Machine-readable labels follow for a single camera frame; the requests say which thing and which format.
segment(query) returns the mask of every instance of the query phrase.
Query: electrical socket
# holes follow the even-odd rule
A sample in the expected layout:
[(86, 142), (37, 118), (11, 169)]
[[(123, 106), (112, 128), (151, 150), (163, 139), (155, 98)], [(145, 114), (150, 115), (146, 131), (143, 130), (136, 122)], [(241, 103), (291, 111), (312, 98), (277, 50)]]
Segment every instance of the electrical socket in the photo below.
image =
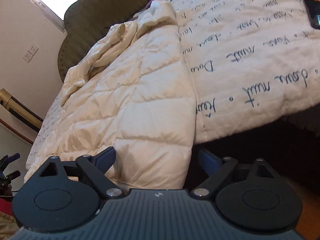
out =
[(31, 47), (28, 49), (28, 51), (29, 51), (32, 55), (34, 55), (34, 54), (37, 52), (37, 50), (38, 50), (38, 47), (37, 47), (36, 45), (34, 45), (34, 44), (32, 44)]
[(23, 59), (29, 63), (29, 61), (32, 59), (33, 55), (27, 51), (27, 53), (23, 56)]

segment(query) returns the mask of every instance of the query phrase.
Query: circular pad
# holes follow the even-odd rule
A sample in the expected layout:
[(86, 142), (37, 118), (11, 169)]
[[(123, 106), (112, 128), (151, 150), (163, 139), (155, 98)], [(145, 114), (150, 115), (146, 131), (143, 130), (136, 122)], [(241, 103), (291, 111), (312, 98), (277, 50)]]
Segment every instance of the circular pad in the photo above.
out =
[(294, 227), (302, 211), (299, 196), (280, 179), (256, 178), (228, 185), (216, 197), (230, 222), (254, 231)]
[(38, 208), (47, 211), (60, 210), (67, 207), (72, 201), (69, 192), (61, 189), (49, 189), (39, 193), (35, 198)]
[(244, 193), (243, 201), (251, 208), (268, 210), (275, 208), (279, 204), (280, 199), (277, 194), (271, 191), (264, 189), (253, 189)]
[(14, 197), (16, 220), (37, 232), (70, 230), (95, 216), (100, 201), (88, 185), (48, 176), (28, 181)]

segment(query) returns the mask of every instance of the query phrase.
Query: logo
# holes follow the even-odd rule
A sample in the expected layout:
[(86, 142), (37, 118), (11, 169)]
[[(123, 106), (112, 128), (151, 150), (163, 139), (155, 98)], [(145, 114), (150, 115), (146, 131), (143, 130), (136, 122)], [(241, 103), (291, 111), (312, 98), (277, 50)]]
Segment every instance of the logo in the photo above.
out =
[(156, 196), (156, 197), (162, 197), (163, 194), (162, 194), (161, 192), (158, 192), (158, 193), (155, 194), (155, 196)]

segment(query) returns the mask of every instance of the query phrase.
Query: phone screen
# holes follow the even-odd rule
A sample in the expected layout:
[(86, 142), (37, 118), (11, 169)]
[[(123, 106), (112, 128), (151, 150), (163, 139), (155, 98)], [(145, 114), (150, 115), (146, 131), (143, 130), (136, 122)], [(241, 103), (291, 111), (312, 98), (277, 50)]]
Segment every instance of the phone screen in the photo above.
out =
[(320, 1), (303, 1), (307, 9), (311, 26), (315, 29), (320, 29)]

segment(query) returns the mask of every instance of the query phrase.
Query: upholstered headboard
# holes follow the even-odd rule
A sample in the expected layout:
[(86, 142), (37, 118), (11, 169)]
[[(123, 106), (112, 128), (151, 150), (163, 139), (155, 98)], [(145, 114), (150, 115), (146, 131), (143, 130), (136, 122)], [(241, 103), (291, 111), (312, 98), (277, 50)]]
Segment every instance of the upholstered headboard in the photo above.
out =
[(78, 0), (66, 11), (64, 24), (67, 37), (58, 55), (62, 81), (67, 71), (87, 54), (102, 38), (103, 30), (124, 22), (150, 0)]

